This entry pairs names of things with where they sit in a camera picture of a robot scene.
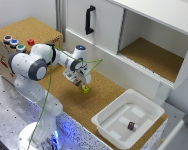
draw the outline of brown box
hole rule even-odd
[[[6,35],[11,35],[13,39],[19,40],[20,44],[25,45],[27,53],[30,53],[32,47],[28,45],[29,39],[34,39],[36,44],[55,44],[57,47],[63,48],[63,35],[34,17],[1,28],[0,74],[12,84],[16,76],[8,66],[8,58],[15,49],[11,49],[9,45],[3,43],[3,38]]]

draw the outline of green cable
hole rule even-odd
[[[50,50],[50,57],[51,57],[51,60],[50,60],[50,82],[49,82],[49,87],[48,87],[47,95],[46,95],[46,97],[45,97],[45,102],[44,102],[44,105],[43,105],[43,108],[42,108],[40,117],[39,117],[38,122],[36,123],[36,127],[35,127],[35,129],[34,129],[32,135],[31,135],[31,139],[30,139],[30,142],[29,142],[29,145],[28,145],[27,150],[29,149],[29,146],[30,146],[30,144],[31,144],[31,142],[32,142],[32,138],[33,138],[33,136],[34,136],[34,133],[35,133],[35,131],[36,131],[36,128],[37,128],[37,126],[38,126],[38,123],[40,122],[41,117],[42,117],[42,115],[43,115],[43,112],[44,112],[44,109],[45,109],[45,105],[46,105],[46,103],[47,103],[48,94],[49,94],[49,91],[50,91],[50,86],[51,86],[51,81],[52,81],[52,47],[51,47],[51,50]]]
[[[85,62],[85,63],[94,63],[94,62],[98,62],[93,68],[91,68],[91,70],[86,74],[84,75],[84,78],[89,75],[91,73],[91,71],[93,69],[95,69],[95,67],[97,67],[102,61],[103,59],[98,59],[98,60],[94,60],[94,61],[82,61],[82,60],[79,60],[79,59],[76,59],[76,58],[73,58],[72,56],[68,55],[67,53],[65,53],[62,49],[59,49],[58,47],[55,46],[56,49],[58,49],[59,51],[61,51],[62,53],[64,53],[65,55],[67,55],[68,57],[76,60],[76,61],[79,61],[79,62]]]

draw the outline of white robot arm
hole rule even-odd
[[[13,53],[8,60],[13,73],[16,74],[14,82],[17,91],[30,101],[42,106],[45,99],[45,89],[37,82],[43,79],[47,73],[47,66],[61,64],[67,69],[64,75],[75,85],[88,84],[91,81],[90,68],[83,61],[86,61],[87,54],[84,46],[76,46],[73,54],[64,53],[53,45],[36,44],[32,47],[29,55],[24,53]],[[40,120],[33,137],[35,149],[45,149],[43,142],[50,141],[56,132],[56,116],[61,114],[62,104],[58,100],[47,101],[42,119]]]

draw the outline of wooden shelf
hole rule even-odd
[[[143,38],[138,38],[119,53],[172,82],[175,82],[184,61],[184,58]]]

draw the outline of black handle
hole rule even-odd
[[[86,34],[90,34],[90,33],[93,33],[94,30],[90,28],[90,19],[91,19],[91,14],[90,12],[95,10],[95,7],[94,6],[90,6],[90,8],[87,9],[86,11],[86,27],[85,27],[85,30],[86,30]]]

